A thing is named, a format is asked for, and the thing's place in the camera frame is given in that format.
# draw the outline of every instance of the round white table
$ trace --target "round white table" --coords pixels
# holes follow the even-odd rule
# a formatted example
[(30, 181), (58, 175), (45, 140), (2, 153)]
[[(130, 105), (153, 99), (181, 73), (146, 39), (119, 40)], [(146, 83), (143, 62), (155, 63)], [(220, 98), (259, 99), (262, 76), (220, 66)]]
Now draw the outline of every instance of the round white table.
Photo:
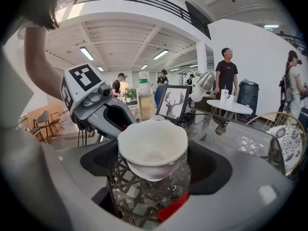
[(253, 110), (245, 105), (240, 103), (227, 103), (220, 100), (207, 100), (206, 101), (209, 105), (216, 107), (218, 109), (230, 111), (232, 113), (240, 113), (240, 114), (251, 114)]

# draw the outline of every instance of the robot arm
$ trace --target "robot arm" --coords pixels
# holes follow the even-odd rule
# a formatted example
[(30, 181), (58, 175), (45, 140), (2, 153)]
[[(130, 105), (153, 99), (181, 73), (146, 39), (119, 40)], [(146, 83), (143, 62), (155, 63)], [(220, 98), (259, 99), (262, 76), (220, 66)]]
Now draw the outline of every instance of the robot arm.
[(128, 106), (116, 100), (103, 76), (91, 64), (81, 64), (64, 72), (61, 96), (80, 130), (116, 138), (136, 119)]

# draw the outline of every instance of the potted plant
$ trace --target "potted plant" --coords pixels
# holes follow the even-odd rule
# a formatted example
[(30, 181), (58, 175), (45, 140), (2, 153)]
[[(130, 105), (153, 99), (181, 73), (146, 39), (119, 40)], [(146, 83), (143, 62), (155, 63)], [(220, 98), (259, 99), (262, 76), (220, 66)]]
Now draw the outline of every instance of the potted plant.
[(125, 93), (126, 102), (130, 103), (131, 99), (134, 98), (134, 89), (127, 89)]

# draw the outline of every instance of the white column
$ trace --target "white column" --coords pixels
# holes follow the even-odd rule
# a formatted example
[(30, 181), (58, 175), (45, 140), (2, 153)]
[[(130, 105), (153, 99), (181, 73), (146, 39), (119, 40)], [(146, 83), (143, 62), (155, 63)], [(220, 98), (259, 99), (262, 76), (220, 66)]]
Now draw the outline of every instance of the white column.
[(206, 50), (204, 42), (197, 42), (198, 70), (204, 74), (207, 71)]

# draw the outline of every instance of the person in black cap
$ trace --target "person in black cap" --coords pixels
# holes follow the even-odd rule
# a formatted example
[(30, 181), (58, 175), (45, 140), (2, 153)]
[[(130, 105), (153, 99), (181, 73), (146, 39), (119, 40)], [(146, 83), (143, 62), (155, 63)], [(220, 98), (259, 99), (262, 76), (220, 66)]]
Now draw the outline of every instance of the person in black cap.
[(191, 74), (189, 75), (189, 78), (187, 79), (186, 83), (185, 83), (185, 86), (188, 86), (189, 87), (189, 94), (192, 94), (192, 90), (193, 90), (193, 87), (194, 87), (194, 84), (193, 81), (192, 81), (192, 78), (194, 78), (194, 75)]
[(167, 78), (167, 71), (165, 69), (162, 70), (162, 74), (161, 76), (158, 77), (157, 79), (157, 85), (161, 86), (161, 85), (167, 85), (168, 84), (168, 78)]
[(112, 83), (112, 92), (116, 97), (123, 97), (123, 95), (120, 93), (120, 82), (125, 79), (125, 74), (119, 73), (117, 76), (117, 79)]

